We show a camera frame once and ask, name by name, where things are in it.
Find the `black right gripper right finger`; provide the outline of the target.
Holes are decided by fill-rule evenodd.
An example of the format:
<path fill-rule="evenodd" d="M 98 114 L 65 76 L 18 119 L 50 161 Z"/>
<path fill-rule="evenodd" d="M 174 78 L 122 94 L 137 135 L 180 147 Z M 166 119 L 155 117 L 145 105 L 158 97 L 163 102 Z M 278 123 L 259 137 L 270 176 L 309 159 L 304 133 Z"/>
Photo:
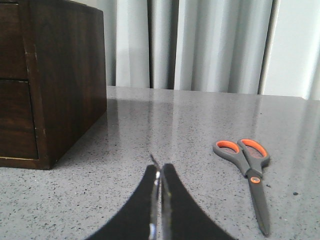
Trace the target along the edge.
<path fill-rule="evenodd" d="M 164 240 L 232 240 L 189 194 L 173 164 L 161 170 L 162 238 Z"/>

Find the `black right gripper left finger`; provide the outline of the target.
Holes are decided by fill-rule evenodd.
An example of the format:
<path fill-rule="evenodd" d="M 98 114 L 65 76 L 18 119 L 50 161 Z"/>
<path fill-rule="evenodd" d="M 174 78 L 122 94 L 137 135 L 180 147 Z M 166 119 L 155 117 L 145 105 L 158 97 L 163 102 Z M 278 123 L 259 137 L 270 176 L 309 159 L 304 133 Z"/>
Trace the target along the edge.
<path fill-rule="evenodd" d="M 89 240 L 155 240 L 157 238 L 160 167 L 152 164 L 127 202 Z"/>

